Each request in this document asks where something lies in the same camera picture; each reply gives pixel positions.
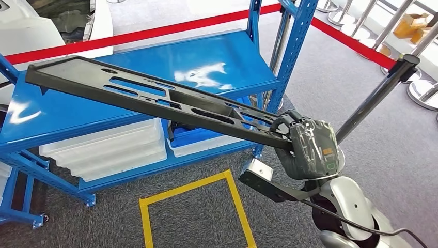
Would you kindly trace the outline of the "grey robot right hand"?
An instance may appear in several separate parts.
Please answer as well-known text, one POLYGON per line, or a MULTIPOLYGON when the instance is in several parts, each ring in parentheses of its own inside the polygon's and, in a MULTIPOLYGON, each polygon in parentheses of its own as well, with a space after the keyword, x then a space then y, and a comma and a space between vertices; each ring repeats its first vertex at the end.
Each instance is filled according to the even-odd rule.
POLYGON ((330 123, 287 110, 270 125, 270 132, 291 142, 288 150, 275 149, 286 174, 295 180, 337 176, 345 166, 330 123))

